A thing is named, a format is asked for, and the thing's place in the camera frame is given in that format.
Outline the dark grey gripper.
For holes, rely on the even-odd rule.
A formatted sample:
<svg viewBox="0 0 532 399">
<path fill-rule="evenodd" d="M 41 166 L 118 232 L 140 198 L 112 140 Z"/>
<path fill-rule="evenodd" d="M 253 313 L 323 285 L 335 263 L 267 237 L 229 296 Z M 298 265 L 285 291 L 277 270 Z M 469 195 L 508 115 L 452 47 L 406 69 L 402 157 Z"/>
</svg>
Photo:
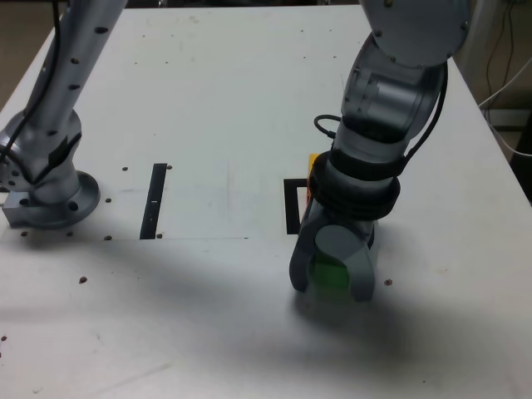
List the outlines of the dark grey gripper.
<svg viewBox="0 0 532 399">
<path fill-rule="evenodd" d="M 320 218 L 337 225 L 327 225 L 318 231 Z M 320 254 L 334 259 L 347 269 L 352 297 L 357 302 L 371 300 L 375 273 L 369 249 L 376 243 L 377 231 L 377 221 L 356 220 L 326 209 L 316 200 L 310 200 L 289 263 L 289 277 L 293 288 L 300 293 L 307 290 L 310 265 L 317 246 Z"/>
</svg>

